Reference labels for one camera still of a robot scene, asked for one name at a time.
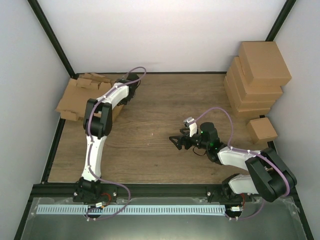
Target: flattened cardboard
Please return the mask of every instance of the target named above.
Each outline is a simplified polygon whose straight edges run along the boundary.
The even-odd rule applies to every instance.
[[[265,115],[270,111],[270,108],[261,108],[261,109],[252,109],[252,108],[245,108],[245,109],[237,109],[235,105],[235,101],[232,97],[231,90],[228,86],[228,78],[224,78],[224,88],[226,95],[229,99],[231,109],[233,112],[233,115],[237,118],[256,118],[260,115]]]
[[[121,112],[123,107],[124,107],[124,105],[120,105],[120,106],[115,106],[113,108],[113,110],[112,110],[112,122],[115,122],[116,118],[120,114],[120,112]]]
[[[261,144],[273,141],[277,133],[267,117],[249,121],[246,126],[254,144]]]
[[[271,106],[276,101],[242,101],[239,95],[239,91],[237,88],[237,84],[232,73],[231,68],[229,68],[228,72],[226,73],[227,79],[225,79],[226,83],[231,91],[232,98],[234,100],[235,107],[237,109],[265,109],[271,108]]]
[[[80,79],[81,83],[78,83],[78,80],[70,79],[56,108],[63,119],[77,121],[79,118],[83,118],[88,99],[96,99],[111,88],[110,83],[96,83],[91,79]]]
[[[239,57],[231,63],[231,71],[242,101],[269,102],[282,95],[280,86],[250,86],[247,83]]]
[[[274,41],[244,41],[239,57],[250,86],[284,86],[291,74]]]
[[[106,76],[104,75],[100,75],[100,74],[97,74],[97,73],[85,73],[83,75],[83,78],[84,79],[91,79],[91,80],[95,80],[95,81],[98,81],[100,83],[110,83],[111,80],[109,78],[107,78]]]

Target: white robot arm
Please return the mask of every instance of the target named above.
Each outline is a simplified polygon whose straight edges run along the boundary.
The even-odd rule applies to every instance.
[[[180,129],[183,135],[171,136],[170,141],[181,150],[191,147],[205,149],[210,161],[220,165],[235,166],[249,172],[248,175],[234,174],[222,182],[228,189],[223,189],[230,198],[237,194],[259,194],[268,202],[282,196],[287,188],[280,175],[268,163],[256,155],[262,155],[275,165],[285,176],[290,189],[297,184],[297,179],[278,156],[276,151],[266,148],[262,151],[238,151],[220,141],[217,129],[212,122],[204,122],[200,133],[196,121],[189,117],[183,121],[185,128]]]
[[[104,98],[103,96],[99,97],[96,99],[96,101],[99,101],[104,98],[104,100],[101,102],[103,104],[109,103],[112,106],[112,110],[117,106],[121,100],[125,99],[129,95],[129,86],[123,85],[121,82],[116,82],[113,87],[109,90],[111,94],[107,97]],[[91,170],[93,173],[101,177],[101,156],[102,156],[102,151],[104,148],[105,141],[107,139],[107,136],[102,136],[98,137],[93,135],[93,144],[91,147],[91,152],[90,152],[90,166]],[[87,163],[88,161],[88,156],[89,156],[89,146],[91,145],[91,137],[86,136],[86,156],[85,156],[85,162]],[[96,182],[97,179],[90,173],[89,171],[89,166],[85,164],[82,175],[81,175],[85,180],[87,181],[94,181]]]

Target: wooden floor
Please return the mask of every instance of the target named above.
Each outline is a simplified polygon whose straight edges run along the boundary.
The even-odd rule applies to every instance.
[[[108,75],[116,79],[117,75]],[[121,183],[218,184],[235,173],[246,171],[221,166],[192,149],[178,150],[169,136],[179,135],[183,120],[197,118],[218,106],[232,114],[223,86],[223,74],[149,74],[125,106],[108,136],[102,154],[101,173],[106,180]],[[238,148],[263,149],[253,145],[246,129],[248,120],[231,116]],[[197,124],[213,122],[220,140],[231,133],[228,118],[214,110]],[[49,182],[76,182],[81,177],[86,156],[86,135],[82,122],[66,121],[56,152]]]

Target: purple cable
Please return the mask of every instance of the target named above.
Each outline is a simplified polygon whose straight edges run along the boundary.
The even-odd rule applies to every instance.
[[[261,154],[259,153],[256,153],[254,151],[250,151],[250,150],[245,150],[245,149],[240,149],[240,148],[235,148],[233,146],[230,146],[230,142],[231,142],[231,139],[233,137],[233,134],[234,134],[234,127],[233,127],[233,123],[232,123],[232,120],[231,120],[231,117],[230,115],[227,113],[226,110],[222,109],[221,107],[211,107],[209,108],[207,111],[205,111],[203,114],[201,114],[196,120],[194,120],[193,122],[191,122],[190,124],[192,123],[195,123],[196,121],[198,121],[200,118],[202,118],[204,115],[206,115],[208,112],[210,112],[211,110],[214,110],[214,109],[219,109],[221,111],[223,111],[226,116],[228,117],[229,121],[230,121],[230,124],[231,124],[231,134],[230,134],[230,138],[229,138],[229,141],[227,143],[227,146],[229,149],[231,149],[232,151],[235,151],[235,152],[238,152],[238,153],[250,153],[252,155],[255,155],[259,158],[261,158],[263,161],[265,161],[266,163],[268,163],[279,175],[280,177],[283,179],[284,181],[284,184],[285,184],[285,188],[286,188],[286,191],[284,193],[283,196],[287,196],[289,193],[290,193],[290,186],[289,186],[289,182],[288,180],[286,179],[285,175],[279,170],[279,168],[277,168],[276,165],[274,165],[269,159],[267,159],[266,157],[262,156]]]
[[[124,78],[125,76],[127,76],[128,74],[130,74],[131,72],[133,72],[134,70],[136,69],[143,69],[144,70],[144,73],[141,77],[139,77],[137,80],[134,80],[134,81],[130,81],[130,82],[127,82],[127,83],[123,83],[121,85],[118,86],[118,88],[120,87],[123,87],[123,86],[126,86],[126,85],[130,85],[130,84],[134,84],[138,81],[140,81],[147,73],[147,69],[143,66],[137,66],[133,69],[131,69],[129,72],[127,72],[122,78]],[[110,94],[112,94],[114,91],[116,90],[116,88],[111,88],[110,91],[108,91],[105,95],[102,95],[103,98],[101,98],[92,108],[92,111],[90,113],[90,116],[89,116],[89,120],[88,120],[88,126],[87,126],[87,130],[88,130],[88,135],[90,136],[90,139],[91,139],[91,142],[94,141],[94,138],[91,134],[91,123],[92,123],[92,118],[94,116],[94,113],[98,107],[98,105],[103,101],[105,100],[105,98],[107,98]],[[125,185],[121,184],[121,183],[117,183],[117,182],[114,182],[114,181],[107,181],[107,180],[104,180],[102,178],[100,178],[99,176],[95,175],[95,173],[91,170],[91,166],[90,166],[90,155],[91,155],[91,150],[92,150],[92,144],[90,144],[89,146],[89,150],[88,150],[88,159],[87,159],[87,165],[89,166],[88,169],[89,169],[89,172],[98,180],[100,180],[101,182],[104,182],[104,183],[107,183],[107,184],[112,184],[112,185],[116,185],[116,186],[119,186],[119,187],[122,187],[124,188],[127,192],[128,192],[128,201],[127,203],[122,207],[120,208],[117,212],[115,212],[114,214],[112,215],[109,215],[109,216],[106,216],[106,217],[99,217],[97,218],[96,220],[104,220],[104,219],[109,219],[109,218],[112,218],[114,216],[116,216],[117,214],[121,213],[129,204],[130,202],[130,199],[131,199],[131,192],[129,190],[129,188],[127,188]],[[92,209],[89,209],[85,216],[87,218],[87,220],[90,220],[89,216],[88,216],[88,213],[94,209],[97,209],[97,208],[92,208]]]

